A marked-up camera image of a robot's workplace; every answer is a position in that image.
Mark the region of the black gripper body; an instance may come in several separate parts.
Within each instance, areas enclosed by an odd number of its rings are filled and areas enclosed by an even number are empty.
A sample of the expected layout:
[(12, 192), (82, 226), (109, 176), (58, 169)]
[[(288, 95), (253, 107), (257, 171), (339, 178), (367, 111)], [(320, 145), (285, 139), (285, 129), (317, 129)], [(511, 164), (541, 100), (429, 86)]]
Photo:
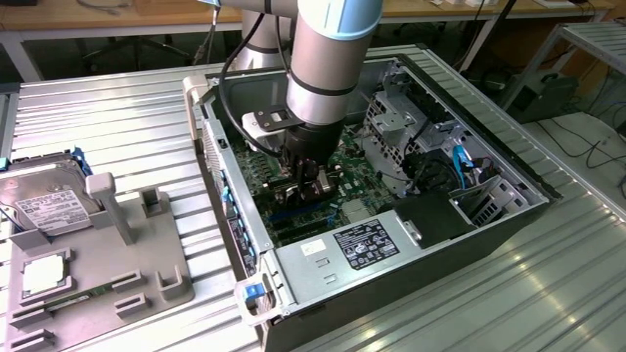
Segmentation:
[(325, 164), (339, 146), (344, 123), (303, 124), (285, 130), (282, 158), (288, 164), (311, 160)]

